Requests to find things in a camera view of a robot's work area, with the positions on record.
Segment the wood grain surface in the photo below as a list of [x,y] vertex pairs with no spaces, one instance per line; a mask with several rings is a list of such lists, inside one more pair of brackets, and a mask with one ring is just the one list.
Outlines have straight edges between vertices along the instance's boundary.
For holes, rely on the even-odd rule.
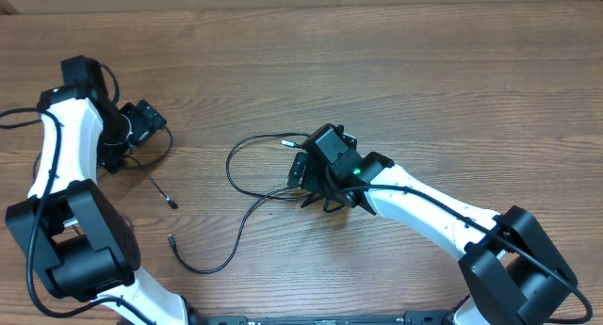
[[[0,109],[36,104],[61,84],[59,62],[79,54],[112,68],[123,103],[146,99],[169,122],[175,147],[153,176],[180,209],[169,209],[139,171],[103,176],[99,186],[134,223],[144,267],[205,315],[400,314],[451,308],[467,294],[452,258],[359,209],[326,215],[318,205],[265,203],[224,271],[199,276],[177,264],[168,233],[199,268],[232,249],[254,202],[225,177],[236,142],[325,122],[344,124],[361,154],[386,154],[462,201],[528,209],[603,312],[601,3],[3,16]],[[42,130],[0,136],[5,209],[31,185]],[[137,154],[150,159],[166,144],[158,133]],[[255,143],[236,155],[233,176],[257,191],[283,187],[294,155],[278,139]],[[102,307],[42,317],[4,223],[0,271],[1,323],[118,319]],[[43,300],[61,311],[75,306]],[[557,314],[582,312],[569,298]]]

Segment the wire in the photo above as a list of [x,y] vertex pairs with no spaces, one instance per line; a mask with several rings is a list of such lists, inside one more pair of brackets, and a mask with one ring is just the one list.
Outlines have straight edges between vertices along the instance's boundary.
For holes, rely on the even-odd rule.
[[[0,113],[0,119],[11,115],[11,114],[16,114],[16,113],[29,113],[29,112],[38,112],[38,109],[35,107],[24,107],[24,108],[13,108],[13,109],[9,109],[6,110],[2,113]],[[40,119],[36,119],[33,121],[29,121],[29,122],[19,122],[19,123],[14,123],[11,125],[2,125],[0,124],[0,129],[14,129],[14,128],[19,128],[19,127],[24,127],[24,126],[29,126],[32,125],[34,123],[38,123],[41,122]]]
[[117,83],[117,77],[111,71],[111,69],[109,69],[108,66],[106,66],[105,64],[101,64],[101,67],[104,68],[113,78],[113,88],[115,89],[115,93],[113,94],[113,100],[111,101],[111,104],[116,106],[117,103],[120,101],[120,84]]
[[241,226],[238,229],[238,236],[236,236],[235,247],[233,248],[233,251],[230,253],[230,256],[228,257],[228,259],[226,259],[226,261],[222,265],[218,266],[217,268],[197,269],[197,268],[194,268],[191,265],[187,264],[187,262],[185,262],[180,257],[180,254],[178,254],[178,249],[176,247],[176,239],[174,239],[173,235],[168,235],[168,242],[170,243],[170,247],[171,247],[171,250],[173,251],[173,254],[176,256],[176,259],[178,259],[178,262],[180,262],[180,264],[182,264],[182,266],[184,266],[191,272],[194,272],[197,274],[211,274],[211,273],[216,273],[218,271],[221,271],[223,268],[226,267],[226,265],[228,265],[228,263],[230,263],[231,260],[233,260],[233,257],[235,256],[236,248],[238,247],[238,241],[241,239],[241,235],[243,234],[243,228],[245,227],[245,221],[247,221],[247,218],[253,213],[253,211],[260,204],[262,204],[265,200],[269,199],[272,195],[280,193],[280,192],[284,192],[284,191],[287,191],[290,189],[293,189],[293,188],[283,187],[283,188],[275,189],[272,192],[263,195],[257,202],[255,202],[252,205],[252,207],[249,208],[249,210],[247,210],[247,213],[245,213],[245,216],[243,217],[243,221],[241,222]]
[[163,189],[161,189],[161,187],[159,187],[159,185],[155,182],[155,180],[153,179],[153,177],[151,176],[151,174],[149,174],[149,172],[145,169],[144,165],[142,165],[138,159],[134,158],[132,155],[127,156],[130,159],[134,160],[134,162],[136,162],[139,165],[140,170],[142,171],[142,173],[144,174],[144,176],[147,177],[147,179],[149,179],[149,181],[151,181],[151,183],[155,186],[155,188],[157,188],[157,190],[159,191],[159,193],[161,193],[161,195],[166,199],[166,201],[168,202],[168,205],[172,208],[172,209],[177,209],[178,208],[178,204],[173,201],[164,191]]
[[584,305],[584,308],[586,309],[586,314],[583,317],[576,318],[576,319],[550,318],[547,322],[553,323],[553,324],[583,324],[593,318],[593,315],[594,315],[593,306],[588,301],[588,299],[576,287],[573,287],[564,278],[559,276],[559,274],[557,274],[555,271],[551,270],[550,268],[546,267],[543,263],[536,260],[536,258],[532,257],[527,252],[525,252],[525,251],[521,250],[520,248],[518,248],[517,246],[515,246],[512,242],[508,241],[507,239],[503,238],[502,236],[497,235],[495,232],[488,230],[487,228],[479,225],[477,222],[473,221],[471,218],[465,217],[462,214],[460,214],[459,212],[456,212],[455,210],[448,207],[444,203],[438,201],[434,197],[432,197],[426,193],[423,193],[419,190],[410,188],[410,187],[398,187],[398,186],[392,186],[392,185],[364,185],[364,186],[358,186],[358,187],[345,187],[345,188],[339,189],[338,191],[343,193],[343,192],[353,191],[356,189],[392,189],[392,190],[397,190],[397,191],[414,194],[418,197],[425,199],[426,201],[428,201],[430,203],[433,203],[434,205],[440,207],[444,211],[451,214],[453,217],[455,217],[459,220],[462,220],[467,225],[483,232],[484,234],[486,234],[486,236],[494,239],[495,241],[497,241],[498,243],[503,245],[506,249],[509,249],[510,252],[516,252],[517,254],[519,254],[519,256],[528,260],[532,265],[534,265],[535,267],[540,269],[547,276],[555,278],[563,286],[565,286],[565,288],[567,288],[571,293],[573,293],[576,297],[578,297],[578,299],[582,302],[582,305]]
[[[157,159],[151,161],[148,164],[142,164],[142,166],[144,166],[145,168],[150,168],[154,164],[165,159],[165,157],[168,156],[168,153],[171,151],[171,148],[173,147],[173,135],[171,134],[170,129],[168,128],[168,126],[164,126],[163,129],[168,133],[168,136],[170,136],[170,144],[168,145],[168,149],[162,155],[160,155]],[[140,168],[140,166],[126,166],[123,169],[124,170],[135,170],[135,169],[139,169],[139,168]]]
[[[242,189],[242,188],[238,187],[235,184],[235,182],[233,181],[233,177],[230,174],[230,162],[233,159],[233,157],[235,156],[236,151],[238,150],[238,148],[241,147],[242,144],[244,144],[245,142],[247,142],[249,140],[253,140],[253,139],[257,139],[257,138],[283,138],[283,137],[310,137],[310,135],[307,134],[307,133],[288,132],[288,133],[265,134],[265,135],[251,136],[251,137],[244,138],[237,145],[235,145],[235,147],[233,147],[233,149],[228,154],[228,157],[226,158],[226,177],[228,178],[228,182],[230,183],[230,185],[234,189],[236,189],[237,191],[239,191],[240,193],[243,193],[243,194],[246,194],[246,195],[249,195],[249,196],[252,196],[252,197],[256,197],[256,198],[266,197],[266,194],[255,193],[255,192],[251,192],[251,191],[248,191],[248,190],[245,190],[245,189]],[[309,195],[304,195],[304,196],[300,196],[300,197],[272,197],[272,196],[268,196],[266,199],[282,200],[282,201],[297,201],[297,200],[305,199],[308,196]]]

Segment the cable connector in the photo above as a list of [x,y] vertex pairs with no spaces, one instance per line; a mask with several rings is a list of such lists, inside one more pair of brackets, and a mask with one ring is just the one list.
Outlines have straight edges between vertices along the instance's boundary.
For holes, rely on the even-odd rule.
[[170,199],[170,197],[166,197],[166,201],[168,202],[168,205],[171,207],[171,209],[178,209],[178,204],[172,199]]
[[281,140],[281,144],[285,145],[286,147],[290,147],[290,148],[301,148],[302,147],[299,143],[289,141],[289,140]]
[[172,234],[168,235],[168,242],[170,243],[170,247],[173,251],[176,251],[176,239],[174,239]]

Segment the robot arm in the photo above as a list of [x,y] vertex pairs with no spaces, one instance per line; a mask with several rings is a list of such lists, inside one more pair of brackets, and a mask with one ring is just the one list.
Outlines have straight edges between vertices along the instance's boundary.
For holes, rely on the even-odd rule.
[[[303,149],[296,155],[288,182],[314,193],[301,207],[322,198],[328,213],[339,209],[329,209],[330,201],[361,206],[410,226],[459,262],[471,295],[442,317],[441,324],[543,324],[570,293],[566,285],[521,255],[503,267],[499,258],[508,249],[485,232],[529,253],[568,285],[578,285],[535,217],[519,207],[504,215],[480,209],[420,183],[381,154],[363,158],[356,152],[357,140],[345,134],[341,125],[322,126],[302,145],[284,144]],[[470,220],[483,232],[471,227]]]
[[[60,156],[43,209],[34,270],[56,298],[97,301],[121,299],[156,324],[194,324],[195,310],[166,290],[141,265],[132,230],[96,186],[96,169],[114,173],[124,166],[132,144],[140,146],[166,121],[146,102],[121,110],[107,96],[100,64],[86,57],[61,63],[65,85],[42,93],[39,110],[61,124]],[[13,237],[28,250],[35,205],[48,183],[57,147],[55,123],[42,115],[44,143],[40,169],[28,199],[10,206],[6,223]],[[81,236],[55,242],[53,236],[79,224]],[[134,324],[144,322],[116,302],[105,306]]]
[[[494,217],[499,215],[498,212],[459,202],[419,182],[400,165],[383,169],[370,184],[411,187],[434,197],[489,230],[497,226]],[[365,196],[374,212],[382,217],[394,219],[409,226],[441,247],[456,260],[465,255],[467,244],[477,244],[484,237],[484,233],[468,227],[461,220],[454,218],[438,206],[416,195],[373,188],[367,191]]]

